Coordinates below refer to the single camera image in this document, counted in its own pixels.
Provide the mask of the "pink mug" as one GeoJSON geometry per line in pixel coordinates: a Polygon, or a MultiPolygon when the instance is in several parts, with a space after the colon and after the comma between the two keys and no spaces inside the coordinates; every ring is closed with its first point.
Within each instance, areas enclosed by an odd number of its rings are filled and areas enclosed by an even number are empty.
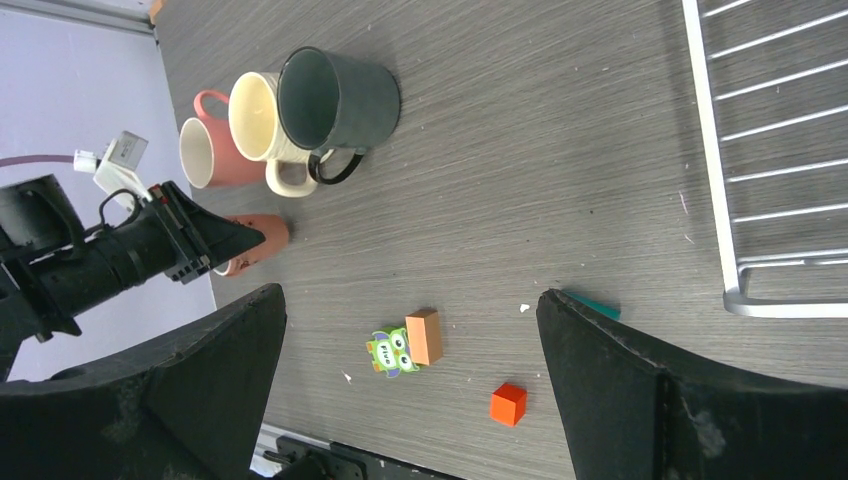
{"type": "Polygon", "coordinates": [[[243,186],[264,179],[265,165],[248,160],[236,147],[227,118],[210,114],[207,98],[225,106],[229,97],[202,90],[193,100],[195,116],[186,119],[179,133],[179,157],[187,181],[195,188],[243,186]]]}

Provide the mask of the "light green cream mug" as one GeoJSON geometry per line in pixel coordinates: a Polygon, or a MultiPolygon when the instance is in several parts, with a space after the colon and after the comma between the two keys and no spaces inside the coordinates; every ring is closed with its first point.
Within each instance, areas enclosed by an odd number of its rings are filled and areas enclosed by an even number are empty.
{"type": "Polygon", "coordinates": [[[277,106],[279,78],[279,74],[270,72],[242,74],[229,97],[229,128],[238,151],[248,160],[264,165],[265,182],[272,192],[303,198],[312,194],[318,183],[309,174],[299,184],[281,177],[284,166],[307,170],[310,152],[290,140],[282,127],[277,106]]]}

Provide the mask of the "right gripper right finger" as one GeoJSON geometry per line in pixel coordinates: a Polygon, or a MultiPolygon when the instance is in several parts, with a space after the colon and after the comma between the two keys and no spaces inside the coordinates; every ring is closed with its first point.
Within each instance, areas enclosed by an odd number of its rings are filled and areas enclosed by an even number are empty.
{"type": "Polygon", "coordinates": [[[847,392],[723,364],[544,292],[537,325],[579,479],[843,479],[847,392]]]}

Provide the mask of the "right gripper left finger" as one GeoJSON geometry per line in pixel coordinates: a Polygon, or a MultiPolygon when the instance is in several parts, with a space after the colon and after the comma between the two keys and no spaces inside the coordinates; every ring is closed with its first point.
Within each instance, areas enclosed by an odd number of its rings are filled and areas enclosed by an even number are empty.
{"type": "Polygon", "coordinates": [[[286,330],[264,285],[53,377],[1,387],[5,479],[247,479],[286,330]]]}

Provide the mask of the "dark grey mug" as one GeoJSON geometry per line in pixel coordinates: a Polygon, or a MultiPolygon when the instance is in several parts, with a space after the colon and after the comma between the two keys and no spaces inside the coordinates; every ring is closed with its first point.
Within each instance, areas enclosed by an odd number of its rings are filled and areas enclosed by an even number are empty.
{"type": "Polygon", "coordinates": [[[336,185],[357,169],[368,150],[386,142],[401,113],[397,80],[382,65],[312,46],[294,50],[285,60],[276,87],[281,127],[309,153],[309,177],[336,185]],[[353,152],[335,176],[321,158],[331,150],[353,152]]]}

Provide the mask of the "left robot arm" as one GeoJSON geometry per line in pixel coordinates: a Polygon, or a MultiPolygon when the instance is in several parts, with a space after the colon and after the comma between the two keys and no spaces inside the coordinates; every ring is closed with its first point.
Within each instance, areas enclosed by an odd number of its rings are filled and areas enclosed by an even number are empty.
{"type": "Polygon", "coordinates": [[[122,188],[130,214],[83,226],[54,175],[1,190],[1,378],[22,343],[78,336],[75,318],[165,274],[187,284],[266,237],[215,215],[166,181],[146,194],[122,188]]]}

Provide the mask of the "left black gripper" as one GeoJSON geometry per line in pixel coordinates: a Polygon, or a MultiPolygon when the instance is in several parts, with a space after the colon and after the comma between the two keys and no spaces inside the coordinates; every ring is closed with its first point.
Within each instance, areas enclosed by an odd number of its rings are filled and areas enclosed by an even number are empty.
{"type": "Polygon", "coordinates": [[[56,253],[39,262],[39,281],[59,311],[85,312],[159,274],[187,284],[265,241],[171,181],[151,193],[124,223],[84,242],[80,257],[56,253]]]}

